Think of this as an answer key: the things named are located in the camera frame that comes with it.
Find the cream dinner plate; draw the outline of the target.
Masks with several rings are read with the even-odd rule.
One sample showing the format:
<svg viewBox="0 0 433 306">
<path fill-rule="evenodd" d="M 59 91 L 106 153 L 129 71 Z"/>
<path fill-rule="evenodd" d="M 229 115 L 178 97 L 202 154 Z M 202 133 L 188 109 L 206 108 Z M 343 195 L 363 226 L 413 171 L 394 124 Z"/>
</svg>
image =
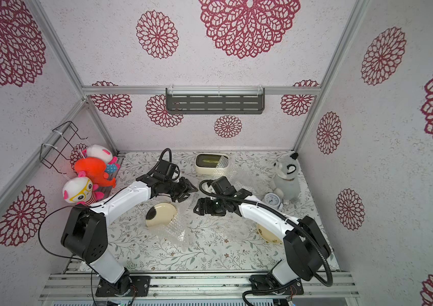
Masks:
<svg viewBox="0 0 433 306">
<path fill-rule="evenodd" d="M 145 222 L 148 228 L 167 226 L 174 220 L 177 214 L 177 208 L 173 204 L 162 202 L 150 208 L 146 214 Z"/>
<path fill-rule="evenodd" d="M 282 240 L 278 238 L 276 235 L 271 233 L 268 229 L 264 228 L 260 224 L 257 224 L 258 234 L 268 243 L 272 244 L 282 244 Z"/>
</svg>

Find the bubble plate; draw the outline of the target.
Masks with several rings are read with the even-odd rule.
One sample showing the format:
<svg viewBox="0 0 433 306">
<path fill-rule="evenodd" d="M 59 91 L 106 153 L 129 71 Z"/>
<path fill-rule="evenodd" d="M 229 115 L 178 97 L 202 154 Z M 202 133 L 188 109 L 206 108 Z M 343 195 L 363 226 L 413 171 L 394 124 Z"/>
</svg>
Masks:
<svg viewBox="0 0 433 306">
<path fill-rule="evenodd" d="M 168 224 L 158 224 L 150 230 L 161 239 L 167 239 L 175 246 L 188 247 L 192 242 L 190 229 L 184 215 L 176 214 Z"/>
</svg>

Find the bubble wrap sheet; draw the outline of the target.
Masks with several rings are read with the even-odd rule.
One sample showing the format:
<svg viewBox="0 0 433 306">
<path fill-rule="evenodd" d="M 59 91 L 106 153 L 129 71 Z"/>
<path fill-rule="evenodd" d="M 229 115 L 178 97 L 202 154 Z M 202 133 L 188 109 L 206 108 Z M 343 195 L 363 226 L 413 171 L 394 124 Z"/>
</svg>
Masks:
<svg viewBox="0 0 433 306">
<path fill-rule="evenodd" d="M 252 201 L 258 201 L 263 197 L 266 182 L 261 179 L 260 173 L 253 170 L 248 164 L 236 161 L 233 157 L 221 156 L 214 166 L 215 169 L 211 173 L 209 182 L 202 183 L 200 190 L 216 193 L 216 189 L 211 187 L 212 181 L 225 176 L 236 191 L 245 189 L 256 197 L 256 200 L 252 198 Z"/>
</svg>

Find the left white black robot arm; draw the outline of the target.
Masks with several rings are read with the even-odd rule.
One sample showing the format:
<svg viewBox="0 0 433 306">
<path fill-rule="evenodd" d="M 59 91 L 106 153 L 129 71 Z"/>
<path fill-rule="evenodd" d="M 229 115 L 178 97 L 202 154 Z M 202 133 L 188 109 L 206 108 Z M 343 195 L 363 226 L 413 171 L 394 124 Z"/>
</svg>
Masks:
<svg viewBox="0 0 433 306">
<path fill-rule="evenodd" d="M 168 196 L 173 202 L 182 202 L 197 191 L 185 177 L 172 180 L 159 175 L 142 175 L 130 186 L 93 207 L 74 206 L 61 245 L 79 256 L 105 282 L 127 284 L 127 269 L 108 250 L 108 226 L 135 206 L 159 195 Z"/>
</svg>

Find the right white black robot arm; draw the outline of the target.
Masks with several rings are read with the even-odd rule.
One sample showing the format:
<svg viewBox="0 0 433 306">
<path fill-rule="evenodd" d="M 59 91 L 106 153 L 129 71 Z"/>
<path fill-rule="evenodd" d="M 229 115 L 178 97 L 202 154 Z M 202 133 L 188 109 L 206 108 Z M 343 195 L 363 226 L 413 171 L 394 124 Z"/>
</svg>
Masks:
<svg viewBox="0 0 433 306">
<path fill-rule="evenodd" d="M 309 281 L 316 278 L 326 287 L 333 285 L 333 275 L 327 261 L 330 247 L 316 224 L 306 216 L 291 217 L 260 201 L 251 192 L 241 189 L 234 195 L 204 192 L 193 212 L 197 215 L 224 216 L 234 213 L 269 230 L 283 242 L 285 259 L 270 271 L 270 278 L 285 285 L 296 279 Z"/>
</svg>

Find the cream box with dark lid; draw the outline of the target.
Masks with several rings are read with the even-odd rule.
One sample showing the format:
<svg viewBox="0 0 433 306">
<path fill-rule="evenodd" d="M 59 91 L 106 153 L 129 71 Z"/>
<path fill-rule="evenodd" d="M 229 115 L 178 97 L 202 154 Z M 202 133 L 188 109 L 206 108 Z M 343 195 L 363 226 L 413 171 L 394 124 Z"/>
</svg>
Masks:
<svg viewBox="0 0 433 306">
<path fill-rule="evenodd" d="M 195 157 L 195 171 L 201 175 L 212 175 L 217 168 L 226 168 L 229 156 L 221 153 L 200 153 Z"/>
</svg>

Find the small white round clock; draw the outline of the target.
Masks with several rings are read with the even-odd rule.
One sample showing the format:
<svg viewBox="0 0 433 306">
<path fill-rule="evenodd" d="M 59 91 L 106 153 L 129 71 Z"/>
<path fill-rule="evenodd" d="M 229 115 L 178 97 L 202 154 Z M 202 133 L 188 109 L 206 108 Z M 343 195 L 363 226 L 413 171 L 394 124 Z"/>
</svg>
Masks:
<svg viewBox="0 0 433 306">
<path fill-rule="evenodd" d="M 263 202 L 275 210 L 282 209 L 281 198 L 274 193 L 267 193 L 263 198 Z"/>
</svg>

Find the grey raccoon plush toy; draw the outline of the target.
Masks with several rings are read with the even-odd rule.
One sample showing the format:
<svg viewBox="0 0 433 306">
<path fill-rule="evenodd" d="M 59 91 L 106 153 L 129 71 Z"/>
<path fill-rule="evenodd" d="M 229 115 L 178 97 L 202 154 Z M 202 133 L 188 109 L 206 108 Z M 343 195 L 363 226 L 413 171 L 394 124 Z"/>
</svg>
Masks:
<svg viewBox="0 0 433 306">
<path fill-rule="evenodd" d="M 292 152 L 274 162 L 274 176 L 270 185 L 272 192 L 278 195 L 282 201 L 299 199 L 301 189 L 298 179 L 300 171 L 298 157 L 297 152 Z"/>
</svg>

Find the red octopus plush toy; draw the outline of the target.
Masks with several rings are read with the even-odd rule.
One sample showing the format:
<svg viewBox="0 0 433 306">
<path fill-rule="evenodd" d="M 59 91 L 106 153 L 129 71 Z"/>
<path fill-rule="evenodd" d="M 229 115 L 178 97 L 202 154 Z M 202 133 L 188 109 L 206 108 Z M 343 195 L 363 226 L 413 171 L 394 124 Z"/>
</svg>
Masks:
<svg viewBox="0 0 433 306">
<path fill-rule="evenodd" d="M 116 179 L 109 179 L 106 172 L 107 165 L 99 158 L 87 157 L 77 160 L 74 171 L 78 177 L 88 177 L 94 184 L 100 187 L 116 187 Z"/>
</svg>

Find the white pink plush top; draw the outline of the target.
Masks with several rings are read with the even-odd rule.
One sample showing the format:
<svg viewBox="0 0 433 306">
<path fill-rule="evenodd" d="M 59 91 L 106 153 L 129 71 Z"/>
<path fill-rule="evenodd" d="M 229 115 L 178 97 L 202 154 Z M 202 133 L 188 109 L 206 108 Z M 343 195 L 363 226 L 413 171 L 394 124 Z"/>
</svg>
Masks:
<svg viewBox="0 0 433 306">
<path fill-rule="evenodd" d="M 106 173 L 112 174 L 120 169 L 118 158 L 111 151 L 101 145 L 92 145 L 81 151 L 83 157 L 93 157 L 102 160 L 106 164 Z"/>
</svg>

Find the white plush with yellow glasses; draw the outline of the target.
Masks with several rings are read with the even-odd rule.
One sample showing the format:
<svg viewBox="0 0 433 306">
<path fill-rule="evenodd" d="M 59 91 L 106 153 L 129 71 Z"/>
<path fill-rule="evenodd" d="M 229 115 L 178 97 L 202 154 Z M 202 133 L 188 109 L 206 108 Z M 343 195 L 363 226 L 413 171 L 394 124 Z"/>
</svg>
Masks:
<svg viewBox="0 0 433 306">
<path fill-rule="evenodd" d="M 63 199 L 67 203 L 93 205 L 104 198 L 104 193 L 99 191 L 99 185 L 80 172 L 77 177 L 66 182 L 62 189 Z"/>
</svg>

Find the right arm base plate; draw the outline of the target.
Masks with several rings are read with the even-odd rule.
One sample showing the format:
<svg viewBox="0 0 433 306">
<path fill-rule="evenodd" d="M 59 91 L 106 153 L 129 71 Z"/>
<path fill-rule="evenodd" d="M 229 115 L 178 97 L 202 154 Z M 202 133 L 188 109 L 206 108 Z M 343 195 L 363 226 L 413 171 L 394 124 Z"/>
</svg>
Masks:
<svg viewBox="0 0 433 306">
<path fill-rule="evenodd" d="M 255 295 L 303 295 L 304 288 L 300 279 L 289 283 L 287 287 L 280 284 L 271 273 L 250 276 L 251 291 Z"/>
</svg>

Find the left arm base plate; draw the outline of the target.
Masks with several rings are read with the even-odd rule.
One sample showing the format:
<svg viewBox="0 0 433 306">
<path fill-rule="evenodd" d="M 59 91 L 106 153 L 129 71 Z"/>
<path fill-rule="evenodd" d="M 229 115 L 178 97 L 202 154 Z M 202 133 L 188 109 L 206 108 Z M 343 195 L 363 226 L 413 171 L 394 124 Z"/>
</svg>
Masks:
<svg viewBox="0 0 433 306">
<path fill-rule="evenodd" d="M 150 283 L 151 277 L 147 275 L 125 275 L 114 284 L 101 278 L 95 297 L 146 297 Z"/>
</svg>

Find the grey metal wall shelf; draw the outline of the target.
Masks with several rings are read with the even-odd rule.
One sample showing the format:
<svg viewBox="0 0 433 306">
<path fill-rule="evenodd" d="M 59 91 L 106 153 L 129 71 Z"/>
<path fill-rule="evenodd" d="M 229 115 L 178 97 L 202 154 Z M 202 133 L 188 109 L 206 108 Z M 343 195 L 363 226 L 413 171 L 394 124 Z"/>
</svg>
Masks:
<svg viewBox="0 0 433 306">
<path fill-rule="evenodd" d="M 171 115 L 260 115 L 266 106 L 265 89 L 165 90 L 165 108 Z"/>
</svg>

